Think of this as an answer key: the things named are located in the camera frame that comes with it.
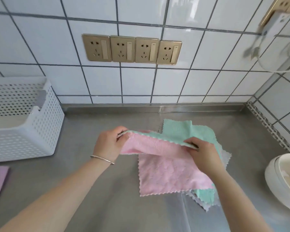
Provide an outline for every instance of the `bracelet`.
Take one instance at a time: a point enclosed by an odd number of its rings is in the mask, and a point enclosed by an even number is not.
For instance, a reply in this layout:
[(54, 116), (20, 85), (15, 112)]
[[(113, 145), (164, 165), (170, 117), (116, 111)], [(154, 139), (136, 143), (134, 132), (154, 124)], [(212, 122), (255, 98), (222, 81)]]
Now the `bracelet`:
[(106, 161), (106, 162), (109, 162), (111, 165), (114, 165), (113, 162), (111, 162), (111, 161), (109, 161), (109, 160), (107, 160), (107, 159), (105, 159), (105, 158), (103, 158), (103, 157), (100, 157), (100, 156), (94, 156), (94, 155), (92, 155), (92, 156), (90, 156), (90, 157), (92, 157), (92, 158), (97, 158), (97, 159), (100, 159), (100, 160), (104, 160), (104, 161)]

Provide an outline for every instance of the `gold wall socket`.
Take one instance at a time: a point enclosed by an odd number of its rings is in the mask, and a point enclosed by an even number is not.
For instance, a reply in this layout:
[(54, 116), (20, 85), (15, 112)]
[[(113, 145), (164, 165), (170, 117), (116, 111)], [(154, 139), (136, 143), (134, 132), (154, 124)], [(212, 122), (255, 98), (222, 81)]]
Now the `gold wall socket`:
[(271, 7), (268, 9), (267, 13), (259, 23), (259, 26), (264, 27), (270, 20), (271, 16), (274, 14), (274, 12), (277, 10), (290, 13), (290, 0), (274, 0)]
[(156, 38), (135, 38), (135, 62), (156, 63), (159, 41)]
[(128, 36), (111, 36), (111, 52), (113, 62), (133, 63), (135, 54), (135, 38)]
[(157, 64), (176, 65), (181, 48), (181, 41), (160, 41)]
[(111, 47), (108, 36), (83, 34), (82, 38), (89, 61), (112, 61)]

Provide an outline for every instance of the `perforated basket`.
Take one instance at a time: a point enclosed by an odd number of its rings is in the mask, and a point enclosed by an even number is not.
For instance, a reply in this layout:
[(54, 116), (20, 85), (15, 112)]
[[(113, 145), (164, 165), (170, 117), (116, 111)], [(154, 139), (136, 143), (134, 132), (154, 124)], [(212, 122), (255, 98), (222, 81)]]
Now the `perforated basket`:
[(0, 78), (0, 162), (54, 154), (63, 119), (46, 77)]

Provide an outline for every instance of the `countertop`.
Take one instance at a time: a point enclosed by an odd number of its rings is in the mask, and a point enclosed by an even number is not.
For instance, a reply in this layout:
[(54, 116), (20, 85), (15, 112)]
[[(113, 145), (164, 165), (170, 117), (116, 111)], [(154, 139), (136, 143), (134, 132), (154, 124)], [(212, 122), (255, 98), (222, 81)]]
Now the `countertop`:
[[(266, 222), (290, 231), (290, 210), (271, 193), (264, 170), (286, 151), (247, 110), (243, 112), (67, 115), (54, 155), (0, 163), (11, 167), (0, 193), (0, 227), (89, 159), (99, 133), (118, 125), (158, 131), (163, 119), (207, 125), (232, 153), (227, 170)], [(96, 181), (71, 219), (70, 231), (229, 231), (221, 207), (206, 213), (181, 193), (139, 196), (137, 156), (119, 156)]]

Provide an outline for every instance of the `tiled wall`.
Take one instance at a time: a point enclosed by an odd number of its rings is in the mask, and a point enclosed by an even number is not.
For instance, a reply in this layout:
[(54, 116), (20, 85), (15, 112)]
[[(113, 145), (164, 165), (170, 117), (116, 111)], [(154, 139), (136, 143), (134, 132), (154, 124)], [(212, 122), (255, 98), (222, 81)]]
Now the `tiled wall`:
[[(273, 1), (0, 0), (0, 76), (44, 75), (62, 103), (246, 102), (272, 75), (249, 52)], [(90, 62), (83, 33), (183, 45), (176, 66)], [(263, 63), (277, 69), (289, 42), (290, 20)]]
[[(290, 60), (279, 70), (290, 70)], [(250, 99), (290, 144), (290, 72), (275, 73)]]

